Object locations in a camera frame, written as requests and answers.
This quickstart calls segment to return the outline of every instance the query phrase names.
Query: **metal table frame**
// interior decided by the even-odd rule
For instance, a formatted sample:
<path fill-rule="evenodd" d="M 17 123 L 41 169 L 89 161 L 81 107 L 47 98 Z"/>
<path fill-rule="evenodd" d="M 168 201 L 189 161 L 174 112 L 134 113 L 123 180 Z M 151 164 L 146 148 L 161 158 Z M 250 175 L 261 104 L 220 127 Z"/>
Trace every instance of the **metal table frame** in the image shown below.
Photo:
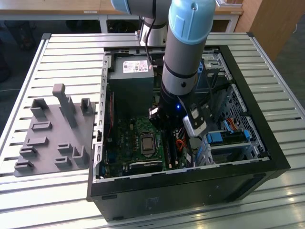
<path fill-rule="evenodd" d="M 108 224 L 95 204 L 85 200 L 87 169 L 20 178 L 12 175 L 31 121 L 29 106 L 33 98 L 44 97 L 48 104 L 57 103 L 51 97 L 52 86 L 64 83 L 66 94 L 75 103 L 84 96 L 98 102 L 103 47 L 137 44 L 134 34 L 53 34 L 40 42 L 0 138 L 0 227 L 257 229 L 304 226 L 305 111 L 257 40 L 245 33 L 212 33 L 207 44 L 229 46 L 292 167 L 245 199 Z"/>

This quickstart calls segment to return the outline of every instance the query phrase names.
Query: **white label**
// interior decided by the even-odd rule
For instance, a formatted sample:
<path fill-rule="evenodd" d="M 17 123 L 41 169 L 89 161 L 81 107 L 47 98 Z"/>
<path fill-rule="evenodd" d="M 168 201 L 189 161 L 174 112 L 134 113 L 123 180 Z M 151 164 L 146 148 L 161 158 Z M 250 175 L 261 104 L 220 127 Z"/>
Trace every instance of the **white label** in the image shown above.
<path fill-rule="evenodd" d="M 188 160 L 191 163 L 191 156 L 189 154 L 186 154 L 186 160 Z"/>
<path fill-rule="evenodd" d="M 84 13 L 97 13 L 97 11 L 84 11 Z"/>
<path fill-rule="evenodd" d="M 147 61 L 125 61 L 123 73 L 145 73 L 148 72 Z"/>

